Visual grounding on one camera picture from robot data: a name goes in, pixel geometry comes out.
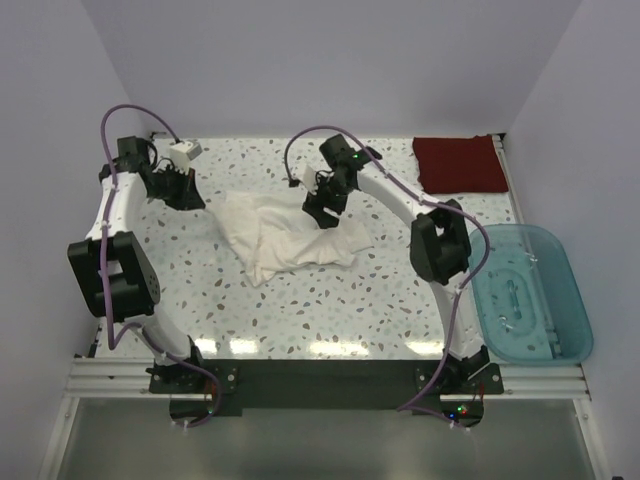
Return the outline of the white t shirt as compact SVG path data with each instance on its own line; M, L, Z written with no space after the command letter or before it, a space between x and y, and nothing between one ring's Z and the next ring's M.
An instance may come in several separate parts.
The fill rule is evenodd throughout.
M345 219L322 229L302 211L298 193L228 191L212 205L219 231L257 287L307 265L349 267L373 246L366 227Z

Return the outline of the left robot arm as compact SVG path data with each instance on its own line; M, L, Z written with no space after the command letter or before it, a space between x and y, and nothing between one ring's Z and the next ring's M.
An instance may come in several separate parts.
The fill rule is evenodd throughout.
M133 229L148 200L176 211L202 210L191 162L202 152L193 140L177 141L159 158L150 141L130 136L117 142L118 155L99 173L102 197L84 240L67 248L82 296L91 314L105 320L107 345L115 349L133 332L153 353L154 373L181 364L199 366L194 341L170 319L161 304L161 284Z

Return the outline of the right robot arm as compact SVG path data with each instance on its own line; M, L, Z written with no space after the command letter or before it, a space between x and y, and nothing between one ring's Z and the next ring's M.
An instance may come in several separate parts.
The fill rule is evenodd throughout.
M382 165L371 147L350 146L342 133L319 147L328 169L308 174L302 209L323 229L339 225L348 196L358 191L382 203L410 229L409 259L436 300L444 328L443 356L423 391L449 373L465 381L489 364L467 287L488 260L488 233L455 200L441 202Z

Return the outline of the folded dark red shirt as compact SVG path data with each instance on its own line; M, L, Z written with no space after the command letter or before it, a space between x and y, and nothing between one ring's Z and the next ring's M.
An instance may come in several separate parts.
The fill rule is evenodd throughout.
M419 182L429 194L489 194L509 190L491 135L415 137L412 148Z

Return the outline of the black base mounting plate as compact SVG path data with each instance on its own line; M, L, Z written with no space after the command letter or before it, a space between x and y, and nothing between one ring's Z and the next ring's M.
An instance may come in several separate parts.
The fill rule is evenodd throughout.
M170 398L174 421L197 424L250 409L395 410L411 403L460 425L474 426L483 401L504 391L500 368L475 374L455 361L435 360L204 360L148 368L149 391Z

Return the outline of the blue plastic bin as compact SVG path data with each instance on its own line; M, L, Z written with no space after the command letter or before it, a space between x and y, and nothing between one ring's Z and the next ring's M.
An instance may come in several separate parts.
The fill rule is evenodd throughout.
M570 366L592 352L586 309L561 242L534 225L485 227L490 253L472 279L488 349L522 366Z

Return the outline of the aluminium frame rail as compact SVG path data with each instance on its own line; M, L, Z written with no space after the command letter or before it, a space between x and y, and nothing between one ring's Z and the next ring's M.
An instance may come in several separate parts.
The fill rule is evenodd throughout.
M75 359L64 394L76 398L148 397L150 376L146 359ZM570 367L499 365L504 392L500 400L589 400L583 370Z

